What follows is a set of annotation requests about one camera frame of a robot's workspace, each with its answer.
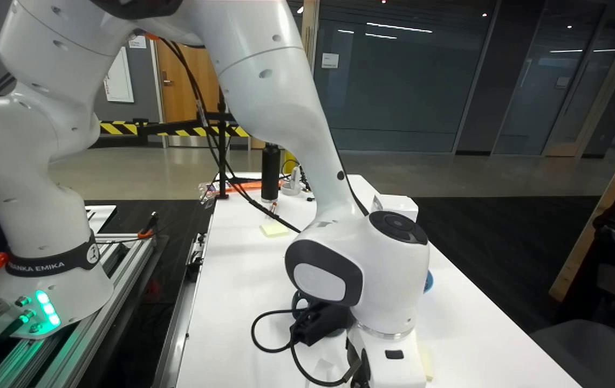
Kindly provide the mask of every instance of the black post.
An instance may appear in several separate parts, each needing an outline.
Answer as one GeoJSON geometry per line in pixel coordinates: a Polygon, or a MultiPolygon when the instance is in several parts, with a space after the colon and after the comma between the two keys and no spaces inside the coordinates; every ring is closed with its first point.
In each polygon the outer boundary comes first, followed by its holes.
{"type": "Polygon", "coordinates": [[[260,199],[276,201],[281,183],[281,147],[265,143],[260,166],[260,199]]]}
{"type": "Polygon", "coordinates": [[[227,112],[224,112],[224,98],[222,98],[222,90],[219,90],[219,104],[218,104],[218,157],[219,157],[219,196],[218,199],[227,199],[227,112]]]}

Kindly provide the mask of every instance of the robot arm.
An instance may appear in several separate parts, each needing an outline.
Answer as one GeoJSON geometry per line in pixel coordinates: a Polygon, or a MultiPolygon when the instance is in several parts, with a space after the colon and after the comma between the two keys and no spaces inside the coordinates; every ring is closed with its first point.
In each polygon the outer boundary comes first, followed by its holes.
{"type": "MultiPolygon", "coordinates": [[[[351,308],[358,321],[353,343],[369,352],[369,361],[384,359],[390,347],[413,354],[412,315],[427,273],[425,236],[402,216],[359,214],[282,0],[10,4],[0,57],[17,89],[0,99],[0,224],[12,262],[0,272],[0,300],[49,284],[65,317],[24,337],[44,337],[88,317],[110,295],[107,278],[94,265],[82,201],[49,181],[48,165],[94,141],[93,98],[134,28],[205,43],[233,116],[251,133],[297,156],[316,199],[316,217],[284,255],[294,284],[313,300],[351,308]]],[[[370,375],[386,381],[384,374],[403,375],[396,368],[372,368],[370,375]]]]}

